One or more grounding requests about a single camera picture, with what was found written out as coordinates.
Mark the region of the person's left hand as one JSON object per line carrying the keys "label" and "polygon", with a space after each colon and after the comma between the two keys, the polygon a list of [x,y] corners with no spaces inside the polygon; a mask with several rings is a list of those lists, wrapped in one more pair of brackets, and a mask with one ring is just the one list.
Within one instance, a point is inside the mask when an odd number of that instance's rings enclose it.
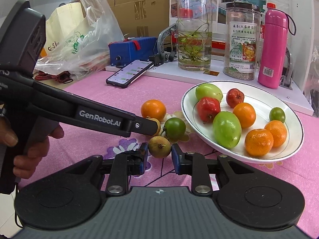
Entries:
{"label": "person's left hand", "polygon": [[[13,173],[16,177],[21,179],[32,177],[40,161],[48,154],[49,136],[55,139],[63,138],[63,128],[58,125],[43,141],[30,146],[26,155],[18,155],[14,158]],[[18,138],[11,129],[10,123],[5,117],[1,116],[1,145],[14,147],[17,143]]]}

